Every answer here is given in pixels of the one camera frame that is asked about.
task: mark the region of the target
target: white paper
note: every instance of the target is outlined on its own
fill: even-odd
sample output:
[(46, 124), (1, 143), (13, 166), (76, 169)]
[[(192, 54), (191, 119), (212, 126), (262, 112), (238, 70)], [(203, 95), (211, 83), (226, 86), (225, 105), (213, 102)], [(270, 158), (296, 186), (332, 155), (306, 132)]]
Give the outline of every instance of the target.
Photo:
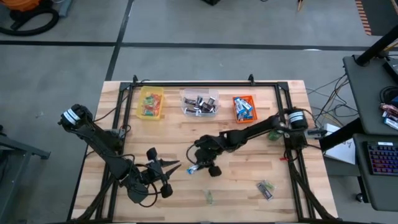
[[(326, 135), (334, 133), (339, 129), (340, 129), (339, 127), (336, 127), (331, 124), (325, 125), (325, 130), (328, 131)], [(353, 139), (349, 139), (327, 150), (325, 156), (355, 165), (355, 144)]]

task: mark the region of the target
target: clear plastic container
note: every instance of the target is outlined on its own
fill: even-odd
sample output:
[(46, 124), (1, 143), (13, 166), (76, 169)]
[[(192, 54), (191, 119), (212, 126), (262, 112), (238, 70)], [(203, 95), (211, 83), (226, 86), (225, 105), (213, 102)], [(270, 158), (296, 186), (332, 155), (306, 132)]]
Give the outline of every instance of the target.
[[(218, 91), (216, 89), (211, 88), (186, 88), (180, 92), (181, 94), (181, 109), (182, 112), (187, 116), (197, 116), (197, 117), (214, 117), (217, 115), (219, 102), (218, 102)], [(199, 110), (196, 112), (189, 112), (189, 110), (195, 110), (194, 105), (186, 104), (185, 98), (189, 100), (197, 100), (198, 96), (203, 98), (203, 102), (209, 103), (210, 97), (214, 99), (213, 105), (216, 105), (214, 112), (211, 113), (200, 113)]]
[[(150, 105), (146, 104), (146, 100), (149, 101), (152, 100), (156, 102), (160, 100), (160, 103), (157, 104), (156, 102), (154, 102), (152, 105)], [(139, 117), (140, 119), (159, 120), (160, 115), (162, 113), (163, 101), (164, 101), (164, 90), (162, 87), (143, 86), (141, 88), (141, 94), (139, 96), (139, 101), (136, 111), (137, 117)], [(150, 113), (146, 113), (146, 106), (151, 107), (151, 109), (148, 110)]]

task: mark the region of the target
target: black pole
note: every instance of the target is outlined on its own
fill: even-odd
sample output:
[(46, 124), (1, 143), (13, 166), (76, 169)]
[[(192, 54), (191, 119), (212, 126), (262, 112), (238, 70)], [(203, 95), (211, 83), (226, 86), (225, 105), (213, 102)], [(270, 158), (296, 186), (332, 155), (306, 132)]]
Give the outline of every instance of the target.
[(355, 62), (360, 66), (365, 66), (378, 53), (383, 51), (389, 44), (393, 43), (398, 38), (398, 25), (390, 30), (386, 35), (381, 37), (369, 49), (361, 54)]

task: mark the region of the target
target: concrete floor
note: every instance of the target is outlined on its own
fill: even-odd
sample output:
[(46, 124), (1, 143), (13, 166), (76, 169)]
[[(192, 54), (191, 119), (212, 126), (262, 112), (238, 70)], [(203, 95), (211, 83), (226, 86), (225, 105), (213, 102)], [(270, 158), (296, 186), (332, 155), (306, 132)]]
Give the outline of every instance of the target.
[[(115, 42), (129, 0), (75, 1), (70, 16), (47, 33), (2, 40)], [(133, 75), (151, 80), (305, 80), (316, 88), (342, 74), (342, 58), (379, 37), (364, 33), (354, 0), (135, 0), (123, 42), (344, 46), (342, 51), (174, 49), (122, 47), (112, 80)], [(27, 27), (48, 19), (35, 18)], [(0, 25), (10, 21), (0, 15)], [(95, 113), (114, 47), (0, 45), (0, 124), (11, 138), (51, 151), (33, 158), (15, 201), (10, 223), (61, 222), (67, 217), (85, 144), (57, 125), (74, 103)], [(332, 91), (327, 86), (320, 92)], [(341, 96), (354, 106), (349, 86)], [(327, 99), (312, 93), (312, 106)], [(348, 123), (354, 118), (341, 119)], [(398, 213), (377, 212), (353, 200), (354, 177), (330, 176), (339, 217), (348, 221), (395, 223)]]

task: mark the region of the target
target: plastic bin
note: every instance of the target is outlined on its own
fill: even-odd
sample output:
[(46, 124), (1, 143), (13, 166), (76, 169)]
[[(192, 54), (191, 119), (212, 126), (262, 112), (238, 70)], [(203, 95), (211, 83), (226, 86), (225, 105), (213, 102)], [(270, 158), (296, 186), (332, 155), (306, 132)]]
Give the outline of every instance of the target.
[[(236, 110), (235, 110), (235, 98), (240, 98), (240, 99), (246, 101), (247, 103), (249, 103), (250, 106), (253, 107), (253, 110), (252, 110), (253, 119), (244, 119), (243, 121), (238, 120), (238, 115), (236, 114)], [(241, 124), (241, 123), (251, 123), (251, 122), (257, 120), (257, 112), (256, 112), (256, 107), (254, 106), (253, 96), (234, 96), (234, 97), (232, 97), (232, 101), (234, 103), (233, 111), (234, 111), (235, 120), (236, 120), (237, 123), (239, 123), (239, 124)]]
[[(180, 92), (181, 94), (181, 109), (182, 112), (185, 113), (187, 116), (197, 116), (197, 117), (214, 117), (217, 115), (218, 111), (218, 91), (215, 89), (211, 88), (186, 88)], [(187, 98), (189, 100), (197, 100), (198, 96), (201, 96), (203, 98), (203, 101), (207, 103), (210, 99), (210, 97), (213, 97), (215, 99), (214, 105), (216, 105), (216, 110), (213, 113), (192, 113), (185, 111), (186, 108), (193, 109), (193, 105), (186, 104), (184, 102), (184, 98)]]
[[(157, 98), (156, 95), (159, 96), (159, 98), (160, 98), (158, 113), (153, 116), (145, 115), (146, 114), (146, 106), (150, 107), (150, 105), (145, 104), (144, 101), (147, 98), (149, 98), (148, 100), (150, 100), (150, 98), (152, 98), (155, 101), (155, 99)], [(164, 101), (164, 90), (162, 87), (154, 87), (154, 86), (141, 87), (141, 94), (139, 96), (138, 106), (137, 106), (137, 110), (136, 110), (137, 117), (140, 119), (159, 120), (160, 115), (162, 114), (163, 101)], [(153, 108), (154, 108), (154, 110), (150, 110), (150, 111), (156, 110), (156, 104), (153, 104)]]

